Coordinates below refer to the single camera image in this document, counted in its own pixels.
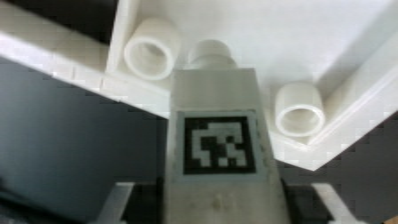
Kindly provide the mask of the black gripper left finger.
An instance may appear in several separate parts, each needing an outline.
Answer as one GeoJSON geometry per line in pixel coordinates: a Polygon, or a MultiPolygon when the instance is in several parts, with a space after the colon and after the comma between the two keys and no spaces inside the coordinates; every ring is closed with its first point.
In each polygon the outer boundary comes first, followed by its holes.
{"type": "Polygon", "coordinates": [[[99,218],[88,224],[129,224],[123,220],[136,183],[118,182],[106,200],[99,218]]]}

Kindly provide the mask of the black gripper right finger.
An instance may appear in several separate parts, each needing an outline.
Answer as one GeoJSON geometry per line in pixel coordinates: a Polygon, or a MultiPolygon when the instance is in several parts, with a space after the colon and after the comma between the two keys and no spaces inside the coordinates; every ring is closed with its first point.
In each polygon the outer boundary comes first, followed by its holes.
{"type": "Polygon", "coordinates": [[[312,186],[333,215],[333,220],[328,224],[363,224],[349,210],[333,185],[328,183],[314,183],[312,186]]]}

